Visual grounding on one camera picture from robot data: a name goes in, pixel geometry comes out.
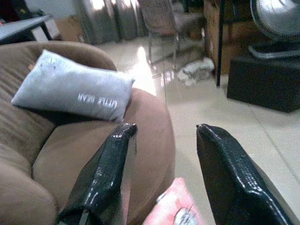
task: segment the black table leg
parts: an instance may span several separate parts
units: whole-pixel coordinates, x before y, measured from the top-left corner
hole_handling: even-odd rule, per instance
[[[220,21],[219,21],[219,46],[217,53],[217,87],[220,87],[221,63],[222,63],[222,42],[223,42],[223,23],[224,23],[224,5],[225,0],[221,1],[220,6]]]

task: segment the cardboard box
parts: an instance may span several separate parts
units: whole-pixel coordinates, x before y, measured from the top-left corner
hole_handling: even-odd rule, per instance
[[[219,15],[221,0],[204,0],[204,15],[207,19],[205,28],[205,51],[215,63],[215,74],[218,69],[218,41],[219,41]],[[249,1],[240,1],[238,4],[240,15],[243,18],[251,15]],[[224,19],[233,19],[232,1],[225,2]],[[235,22],[223,25],[223,47],[221,74],[228,74],[232,57],[248,51],[248,44],[261,40],[263,34],[252,20]]]
[[[77,16],[72,15],[63,19],[57,19],[55,22],[62,40],[84,42],[83,29]]]

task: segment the gray curtain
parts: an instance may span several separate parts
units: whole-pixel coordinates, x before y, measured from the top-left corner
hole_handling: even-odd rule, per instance
[[[98,45],[147,34],[137,0],[74,0],[85,39]]]

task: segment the wall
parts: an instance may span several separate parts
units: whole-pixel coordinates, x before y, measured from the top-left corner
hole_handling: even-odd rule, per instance
[[[27,6],[40,8],[45,13],[52,14],[55,18],[63,18],[76,14],[74,0],[25,0]]]

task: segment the pillow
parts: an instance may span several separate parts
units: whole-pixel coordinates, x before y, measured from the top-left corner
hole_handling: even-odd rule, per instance
[[[43,50],[11,103],[123,122],[133,82],[126,74],[84,66]]]
[[[199,210],[183,178],[175,178],[172,185],[157,199],[142,225],[204,225]]]

